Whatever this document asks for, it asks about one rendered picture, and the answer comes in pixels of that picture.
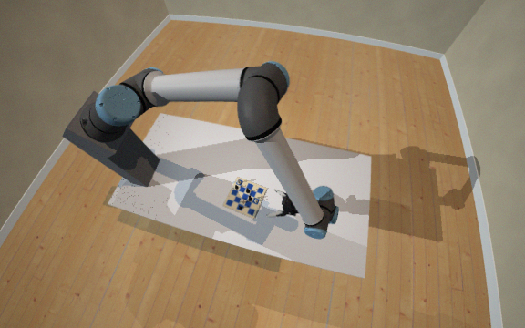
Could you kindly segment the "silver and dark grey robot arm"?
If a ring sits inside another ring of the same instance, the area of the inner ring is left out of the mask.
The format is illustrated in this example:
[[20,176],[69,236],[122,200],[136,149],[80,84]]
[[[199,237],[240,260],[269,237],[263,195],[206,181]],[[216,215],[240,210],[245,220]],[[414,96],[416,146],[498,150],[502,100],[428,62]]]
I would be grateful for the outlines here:
[[260,67],[172,75],[150,67],[102,90],[96,101],[84,108],[80,124],[92,139],[111,142],[124,134],[127,124],[152,107],[169,102],[237,102],[244,136],[256,141],[288,195],[283,196],[282,205],[299,212],[307,236],[323,239],[328,224],[336,224],[339,208],[329,187],[311,190],[280,129],[277,104],[289,84],[287,70],[275,61]]

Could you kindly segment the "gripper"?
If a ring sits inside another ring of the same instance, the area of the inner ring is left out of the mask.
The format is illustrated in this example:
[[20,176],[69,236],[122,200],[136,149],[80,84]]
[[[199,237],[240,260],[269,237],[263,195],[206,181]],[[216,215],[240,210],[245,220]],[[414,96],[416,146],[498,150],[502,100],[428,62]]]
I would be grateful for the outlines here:
[[[283,196],[287,196],[287,197],[288,197],[287,193],[282,192],[282,191],[279,191],[279,190],[276,190],[276,189],[274,189],[274,190],[275,190],[276,192],[278,192],[278,194],[281,195],[282,198],[283,198]],[[279,217],[279,216],[285,216],[286,214],[290,215],[290,213],[291,213],[292,216],[295,216],[296,213],[299,214],[298,211],[291,210],[291,209],[289,209],[289,208],[287,208],[287,207],[285,207],[285,206],[282,206],[282,208],[283,208],[283,211],[278,210],[278,211],[273,212],[273,213],[271,213],[271,214],[267,214],[266,217]],[[295,214],[295,215],[294,215],[294,214]]]

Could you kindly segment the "blue and tan chessboard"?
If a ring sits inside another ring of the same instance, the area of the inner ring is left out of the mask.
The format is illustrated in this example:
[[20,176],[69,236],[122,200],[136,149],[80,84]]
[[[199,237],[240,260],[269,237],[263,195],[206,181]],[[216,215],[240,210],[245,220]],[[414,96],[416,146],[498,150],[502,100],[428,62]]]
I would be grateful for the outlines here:
[[[237,183],[237,179],[240,180],[241,184]],[[223,206],[254,219],[267,188],[246,179],[239,177],[237,177],[237,179],[235,180]],[[235,189],[235,185],[239,188]],[[246,192],[247,188],[250,190],[250,193]],[[249,196],[251,196],[252,201],[249,201]],[[258,200],[257,203],[254,202],[255,199]],[[244,200],[244,204],[242,204],[242,200]],[[240,210],[239,207],[242,207],[242,209]]]

